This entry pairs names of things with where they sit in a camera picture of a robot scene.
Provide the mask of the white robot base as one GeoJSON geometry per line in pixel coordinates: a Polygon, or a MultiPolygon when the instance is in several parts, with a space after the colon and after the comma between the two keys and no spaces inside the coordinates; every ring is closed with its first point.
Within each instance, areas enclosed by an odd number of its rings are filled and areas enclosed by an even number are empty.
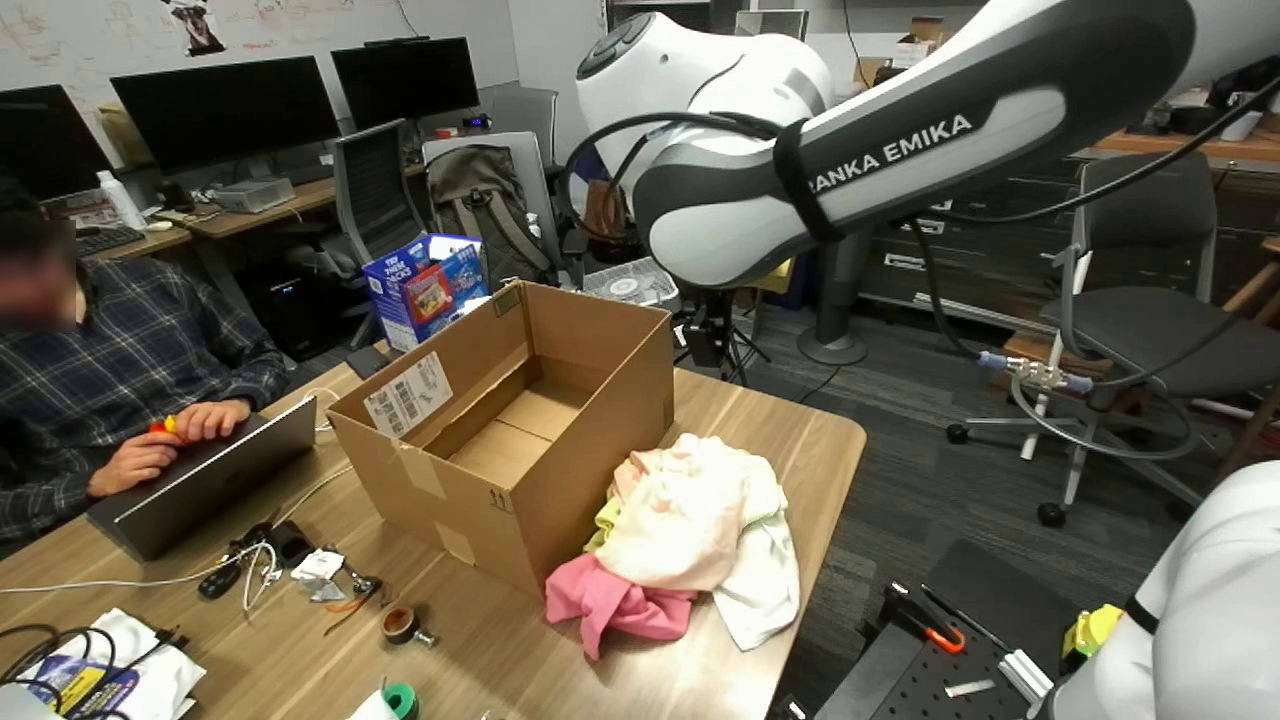
{"type": "Polygon", "coordinates": [[[1195,504],[1040,720],[1280,720],[1280,459],[1195,504]]]}

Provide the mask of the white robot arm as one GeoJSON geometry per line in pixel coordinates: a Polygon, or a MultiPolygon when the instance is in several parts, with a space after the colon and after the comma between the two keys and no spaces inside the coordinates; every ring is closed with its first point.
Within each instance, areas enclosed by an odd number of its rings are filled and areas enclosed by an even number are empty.
{"type": "Polygon", "coordinates": [[[575,99],[656,263],[729,287],[1014,159],[1088,149],[1276,48],[1280,0],[985,0],[842,99],[798,36],[646,13],[586,51],[575,99]]]}

